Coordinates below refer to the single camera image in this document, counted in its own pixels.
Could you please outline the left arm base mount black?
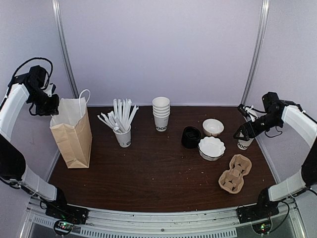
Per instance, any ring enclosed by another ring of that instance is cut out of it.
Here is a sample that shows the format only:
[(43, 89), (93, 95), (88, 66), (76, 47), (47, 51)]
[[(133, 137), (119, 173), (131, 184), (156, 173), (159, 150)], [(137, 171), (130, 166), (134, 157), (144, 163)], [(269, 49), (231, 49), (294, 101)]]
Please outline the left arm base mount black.
[(41, 199), (46, 205), (47, 216), (67, 221), (75, 225), (86, 224), (89, 210), (82, 207), (71, 206), (67, 204), (64, 197), (57, 198), (55, 201)]

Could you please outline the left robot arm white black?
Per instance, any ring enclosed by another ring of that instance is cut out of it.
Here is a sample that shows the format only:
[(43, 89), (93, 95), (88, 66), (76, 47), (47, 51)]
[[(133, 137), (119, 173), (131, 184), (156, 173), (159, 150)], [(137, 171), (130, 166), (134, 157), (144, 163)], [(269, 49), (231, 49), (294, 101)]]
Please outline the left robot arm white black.
[(0, 177), (16, 188), (21, 188), (40, 198), (53, 202), (57, 199), (57, 188), (31, 170), (23, 154), (15, 148), (21, 135), (30, 139), (26, 133), (30, 129), (22, 128), (20, 115), (25, 116), (24, 105), (30, 96), (26, 86), (15, 83), (8, 89), (4, 104), (0, 108)]

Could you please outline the single white paper cup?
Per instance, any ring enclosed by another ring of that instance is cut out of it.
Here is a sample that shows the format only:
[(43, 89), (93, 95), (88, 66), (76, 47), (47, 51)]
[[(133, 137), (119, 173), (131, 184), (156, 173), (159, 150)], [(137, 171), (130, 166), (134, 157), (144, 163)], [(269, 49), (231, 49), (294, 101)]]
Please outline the single white paper cup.
[(248, 141), (238, 140), (237, 146), (241, 150), (247, 150), (249, 146), (251, 145), (251, 143), (253, 142), (253, 140), (254, 140), (253, 138)]

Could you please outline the brown paper takeout bag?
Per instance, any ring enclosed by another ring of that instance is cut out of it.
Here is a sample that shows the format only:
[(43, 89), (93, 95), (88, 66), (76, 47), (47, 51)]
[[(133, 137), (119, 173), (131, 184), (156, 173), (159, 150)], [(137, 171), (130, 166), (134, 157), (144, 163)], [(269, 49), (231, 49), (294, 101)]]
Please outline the brown paper takeout bag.
[(84, 89), (77, 99), (62, 98), (59, 114), (52, 116), (50, 130), (69, 169), (87, 169), (90, 165), (92, 132), (87, 103), (90, 90)]

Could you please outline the stack of white paper cups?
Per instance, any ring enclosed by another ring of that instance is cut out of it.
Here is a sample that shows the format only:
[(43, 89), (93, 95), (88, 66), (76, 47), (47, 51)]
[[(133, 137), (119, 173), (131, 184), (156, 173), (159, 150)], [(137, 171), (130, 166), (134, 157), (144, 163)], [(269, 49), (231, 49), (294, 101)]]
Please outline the stack of white paper cups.
[(152, 100), (152, 106), (156, 130), (166, 131), (170, 115), (170, 100), (167, 97), (156, 97)]

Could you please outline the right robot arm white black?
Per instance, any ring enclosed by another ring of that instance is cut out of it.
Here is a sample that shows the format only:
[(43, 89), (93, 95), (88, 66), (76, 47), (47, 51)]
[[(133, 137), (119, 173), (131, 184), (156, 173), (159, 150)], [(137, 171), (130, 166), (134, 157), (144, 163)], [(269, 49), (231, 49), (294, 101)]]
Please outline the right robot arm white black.
[(254, 215), (264, 219), (273, 205), (295, 197), (317, 183), (317, 122), (295, 102), (262, 98), (264, 108), (240, 104), (244, 118), (233, 137), (261, 142), (269, 165), (277, 170), (277, 184), (264, 188)]

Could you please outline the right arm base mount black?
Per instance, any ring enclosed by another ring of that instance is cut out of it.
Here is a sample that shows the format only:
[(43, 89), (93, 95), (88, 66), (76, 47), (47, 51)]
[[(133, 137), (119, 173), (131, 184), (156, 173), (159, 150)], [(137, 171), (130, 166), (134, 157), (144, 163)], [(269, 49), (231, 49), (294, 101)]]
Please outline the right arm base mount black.
[(239, 206), (236, 209), (240, 224), (253, 222), (268, 218), (270, 215), (277, 215), (279, 202), (272, 202), (266, 195), (259, 195), (255, 205)]

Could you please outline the brown cardboard cup carrier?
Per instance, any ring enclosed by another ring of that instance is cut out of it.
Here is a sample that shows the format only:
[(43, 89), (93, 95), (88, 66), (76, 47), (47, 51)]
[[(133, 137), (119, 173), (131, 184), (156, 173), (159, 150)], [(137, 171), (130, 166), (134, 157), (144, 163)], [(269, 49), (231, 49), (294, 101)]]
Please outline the brown cardboard cup carrier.
[(236, 154), (229, 163), (229, 170), (225, 170), (218, 179), (219, 186), (231, 193), (238, 194), (243, 185), (243, 177), (248, 175), (252, 168), (252, 162), (249, 158)]

